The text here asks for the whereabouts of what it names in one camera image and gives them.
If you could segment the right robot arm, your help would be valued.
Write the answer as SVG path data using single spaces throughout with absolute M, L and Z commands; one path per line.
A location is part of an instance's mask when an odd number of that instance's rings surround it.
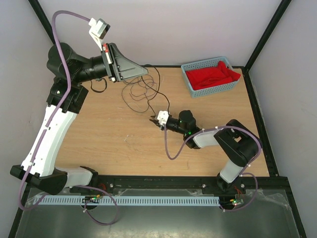
M 150 121 L 164 131 L 165 152 L 170 160 L 175 160 L 184 146 L 191 149 L 220 146 L 228 157 L 227 163 L 216 177 L 217 189 L 223 193 L 234 187 L 234 181 L 260 155 L 263 147 L 260 139 L 236 119 L 223 126 L 200 129 L 192 112 L 184 110 L 179 113 L 178 118 L 173 118 L 167 111 L 159 111 Z M 167 146 L 169 130 L 183 135 L 183 144 L 173 157 Z

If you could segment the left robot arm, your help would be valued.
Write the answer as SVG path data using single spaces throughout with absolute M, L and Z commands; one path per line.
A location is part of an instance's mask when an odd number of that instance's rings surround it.
M 50 195 L 79 185 L 87 192 L 93 192 L 99 186 L 97 171 L 85 166 L 75 169 L 55 166 L 63 139 L 89 92 L 82 84 L 106 77 L 112 82 L 120 82 L 146 75 L 148 70 L 126 58 L 114 43 L 105 43 L 100 56 L 89 59 L 77 54 L 66 43 L 61 43 L 60 47 L 70 79 L 66 78 L 57 46 L 52 46 L 47 68 L 55 78 L 47 98 L 44 121 L 29 154 L 21 165 L 11 168 L 10 174 Z

